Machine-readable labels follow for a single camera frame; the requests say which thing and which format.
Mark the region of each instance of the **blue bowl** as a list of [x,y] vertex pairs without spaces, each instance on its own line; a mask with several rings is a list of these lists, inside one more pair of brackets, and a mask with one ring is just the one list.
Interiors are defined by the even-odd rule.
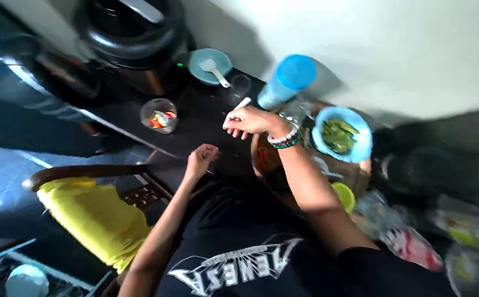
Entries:
[[[331,151],[328,145],[325,144],[324,139],[322,138],[322,123],[328,119],[342,120],[352,125],[360,132],[360,134],[353,135],[355,145],[348,153],[339,155]],[[311,134],[316,148],[322,153],[330,154],[335,159],[348,163],[359,163],[371,156],[371,147],[373,145],[371,130],[361,116],[348,108],[332,106],[321,110],[318,113],[318,116],[316,116],[315,127]]]
[[193,51],[191,54],[190,62],[188,63],[188,71],[205,84],[218,86],[219,80],[217,80],[213,73],[201,69],[199,63],[207,59],[214,60],[214,62],[216,62],[217,70],[219,70],[223,76],[227,75],[232,70],[232,62],[222,51],[215,49],[200,49]]

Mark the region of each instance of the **beaded bracelet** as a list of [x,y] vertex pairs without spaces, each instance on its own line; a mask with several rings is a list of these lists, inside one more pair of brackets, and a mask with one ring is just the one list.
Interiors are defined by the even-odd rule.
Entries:
[[298,132],[298,130],[296,129],[295,125],[291,125],[291,126],[292,126],[291,131],[285,137],[274,138],[271,134],[269,134],[269,136],[267,137],[267,141],[269,141],[270,144],[275,145],[293,138],[293,136],[296,135],[296,132]]
[[293,145],[298,144],[301,141],[300,134],[296,133],[290,139],[286,139],[283,142],[273,144],[274,148],[277,150],[287,149]]

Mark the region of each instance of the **person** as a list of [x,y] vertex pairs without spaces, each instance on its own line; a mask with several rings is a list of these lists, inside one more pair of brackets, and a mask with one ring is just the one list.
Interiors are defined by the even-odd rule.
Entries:
[[[254,107],[231,111],[223,129],[242,139],[261,132],[286,138],[291,131],[281,117]],[[278,152],[301,212],[255,183],[216,183],[190,201],[220,155],[203,144],[190,154],[119,296],[455,296],[442,274],[361,234],[299,143]]]

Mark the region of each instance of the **chair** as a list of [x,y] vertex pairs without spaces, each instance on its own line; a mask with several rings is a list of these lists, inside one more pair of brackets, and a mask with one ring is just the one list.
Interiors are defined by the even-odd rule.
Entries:
[[[144,185],[119,195],[114,186],[96,186],[93,180],[123,175],[135,175]],[[146,164],[54,167],[31,175],[24,186],[38,194],[60,225],[119,274],[151,230],[144,211],[172,198]]]

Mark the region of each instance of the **blue water bottle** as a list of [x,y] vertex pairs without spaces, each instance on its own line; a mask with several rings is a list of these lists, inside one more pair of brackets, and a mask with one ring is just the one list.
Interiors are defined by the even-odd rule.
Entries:
[[315,78],[316,69],[311,58],[301,54],[288,56],[258,94],[258,104],[266,111],[273,110],[305,89]]

